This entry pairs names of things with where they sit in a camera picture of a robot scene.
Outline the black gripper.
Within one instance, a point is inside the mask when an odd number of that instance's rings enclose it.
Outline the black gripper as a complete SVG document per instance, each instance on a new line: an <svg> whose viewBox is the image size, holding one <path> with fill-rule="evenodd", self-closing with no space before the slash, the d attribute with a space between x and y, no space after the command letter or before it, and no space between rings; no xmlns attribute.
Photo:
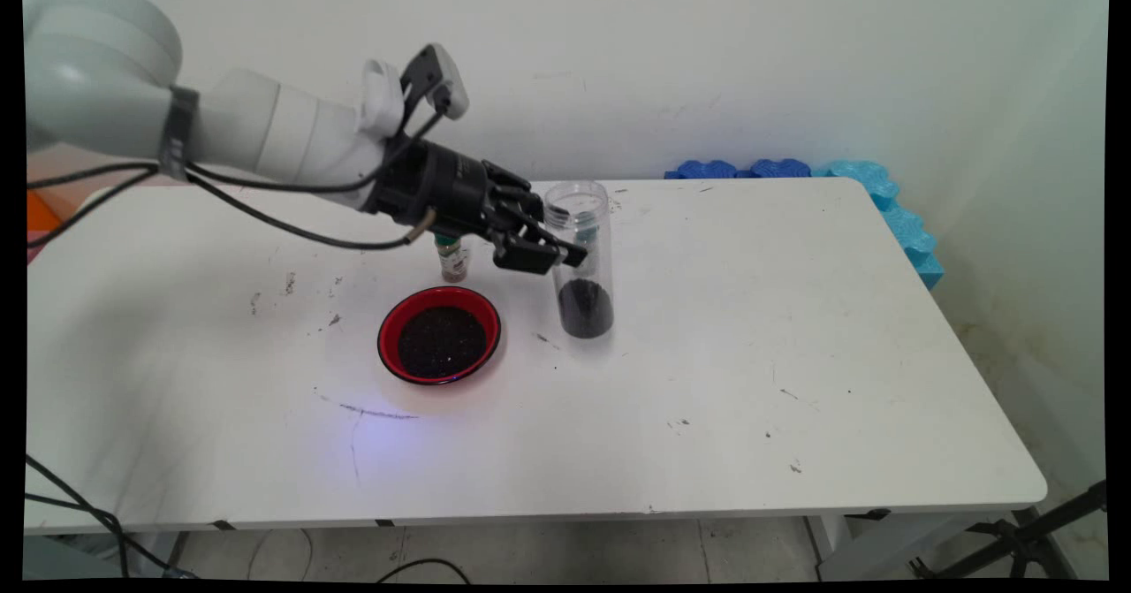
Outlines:
<svg viewBox="0 0 1131 593"><path fill-rule="evenodd" d="M585 247L544 227L544 203L528 179L439 143L396 138L391 149L402 155L375 178L363 213L416 226L428 210L435 210L433 230L444 237L487 239L494 247L492 261L501 270L545 275L560 264L576 268L588 258ZM516 208L489 213L487 200Z"/></svg>

